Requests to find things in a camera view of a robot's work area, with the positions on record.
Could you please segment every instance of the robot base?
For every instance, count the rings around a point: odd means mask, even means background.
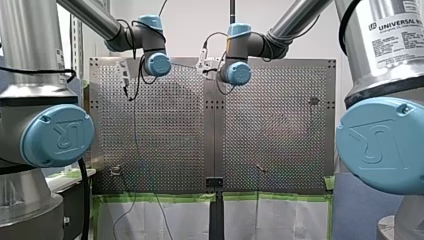
[[[62,240],[63,198],[52,194],[40,169],[0,175],[0,238]]]
[[[377,240],[424,240],[423,204],[424,196],[406,196],[395,216],[378,222]]]
[[[2,223],[0,236],[7,240],[62,240],[63,226],[62,197],[56,195],[47,208]]]

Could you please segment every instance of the universal robots logo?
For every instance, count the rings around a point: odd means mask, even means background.
[[[370,29],[370,31],[374,30],[377,28],[377,23],[371,23],[368,28]]]

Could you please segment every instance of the metal post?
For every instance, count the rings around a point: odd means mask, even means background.
[[[104,11],[97,2],[92,0],[58,0],[57,2],[106,41],[118,35],[121,24]]]
[[[230,24],[236,22],[236,0],[230,0]]]
[[[297,0],[271,30],[275,37],[302,32],[333,0]]]

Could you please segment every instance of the gray floor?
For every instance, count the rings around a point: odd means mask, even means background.
[[[375,240],[378,221],[395,214],[402,199],[374,190],[350,173],[336,174],[333,240]]]

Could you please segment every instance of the blue joint cap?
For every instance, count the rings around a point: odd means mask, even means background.
[[[21,138],[21,155],[34,167],[64,167],[79,160],[93,138],[93,121],[82,108],[56,105],[28,124]]]
[[[158,31],[163,30],[162,21],[158,15],[143,15],[138,18],[138,21]]]
[[[344,114],[336,145],[365,184],[392,194],[424,194],[424,106],[401,98],[360,101]]]
[[[228,28],[228,38],[241,37],[243,35],[250,34],[252,28],[247,23],[233,23]]]
[[[171,60],[163,53],[154,53],[147,60],[147,70],[152,76],[165,76],[171,71]]]
[[[245,85],[251,78],[252,68],[247,63],[236,62],[227,68],[227,81],[232,85]]]

